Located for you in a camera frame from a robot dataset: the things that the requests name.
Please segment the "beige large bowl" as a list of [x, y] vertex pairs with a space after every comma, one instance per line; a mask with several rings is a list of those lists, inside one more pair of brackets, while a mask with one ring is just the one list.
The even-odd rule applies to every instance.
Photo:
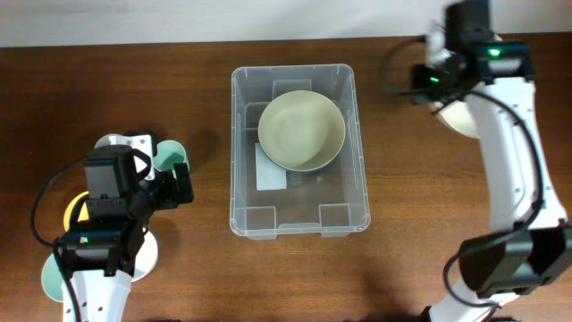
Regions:
[[268, 104], [257, 135], [262, 148], [280, 165], [309, 168], [339, 155], [346, 125], [341, 110], [328, 97], [294, 90]]

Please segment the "dark blue bowl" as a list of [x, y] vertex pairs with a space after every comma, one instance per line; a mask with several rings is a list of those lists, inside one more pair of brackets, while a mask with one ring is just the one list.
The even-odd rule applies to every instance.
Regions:
[[312, 166], [309, 168], [304, 168], [304, 167], [295, 167], [295, 168], [290, 168], [287, 166], [283, 166], [280, 165], [279, 163], [277, 163], [275, 160], [273, 160], [272, 158], [269, 157], [269, 155], [266, 153], [266, 151], [262, 148], [262, 146], [259, 146], [260, 150], [262, 151], [262, 153], [264, 154], [264, 156], [269, 160], [269, 162], [271, 162], [273, 165], [278, 166], [279, 168], [283, 169], [284, 171], [290, 171], [290, 172], [298, 172], [298, 173], [311, 173], [311, 172], [316, 172], [319, 171], [327, 166], [329, 166], [334, 160], [330, 160], [328, 162], [325, 162], [321, 165], [317, 165], [317, 166]]

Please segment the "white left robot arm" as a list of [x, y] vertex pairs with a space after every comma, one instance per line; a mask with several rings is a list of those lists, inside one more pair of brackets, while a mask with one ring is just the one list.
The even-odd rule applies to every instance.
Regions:
[[186, 163], [147, 181], [136, 158], [151, 169], [151, 157], [127, 145], [87, 155], [88, 218], [81, 221], [74, 209], [68, 230], [53, 245], [65, 321], [121, 320], [150, 217], [194, 199]]

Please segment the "green plastic cup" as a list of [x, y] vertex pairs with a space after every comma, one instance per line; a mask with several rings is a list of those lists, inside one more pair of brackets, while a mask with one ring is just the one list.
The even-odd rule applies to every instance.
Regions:
[[176, 140], [163, 140], [157, 144], [157, 154], [153, 158], [159, 171], [173, 170], [175, 164], [184, 163], [189, 167], [186, 149]]

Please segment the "clear plastic storage bin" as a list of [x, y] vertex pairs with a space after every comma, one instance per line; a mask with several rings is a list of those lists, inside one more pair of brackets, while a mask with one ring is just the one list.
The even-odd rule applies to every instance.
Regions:
[[[257, 127], [267, 105], [294, 90], [311, 90], [341, 110], [346, 138], [327, 167], [287, 172], [287, 188], [256, 187]], [[354, 72], [346, 64], [239, 67], [231, 75], [230, 228], [252, 240], [284, 234], [343, 237], [371, 222]]]

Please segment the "white large bowl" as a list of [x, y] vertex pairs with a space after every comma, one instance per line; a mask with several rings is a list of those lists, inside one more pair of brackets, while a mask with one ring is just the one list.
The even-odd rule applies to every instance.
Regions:
[[[446, 58], [450, 57], [450, 52], [445, 48], [445, 34], [442, 27], [437, 26], [432, 29], [425, 37], [425, 41], [425, 65], [427, 67], [436, 67], [437, 64], [443, 63]], [[441, 107], [444, 109], [435, 116], [443, 124], [463, 136], [479, 139], [475, 121], [465, 102], [455, 101], [447, 106], [445, 103], [434, 102], [429, 105], [431, 112], [436, 112]]]

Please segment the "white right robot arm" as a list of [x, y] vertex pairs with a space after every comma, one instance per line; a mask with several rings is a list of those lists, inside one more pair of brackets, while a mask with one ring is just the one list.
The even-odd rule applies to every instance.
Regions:
[[[464, 241], [460, 278], [424, 321], [485, 321], [552, 283], [571, 264], [571, 226], [551, 187], [534, 115], [527, 45], [499, 38], [485, 1], [447, 6], [422, 36], [426, 59], [408, 95], [443, 123], [473, 125], [484, 159], [492, 232]], [[352, 70], [343, 64], [240, 67], [231, 76], [234, 233], [345, 236], [371, 216]]]

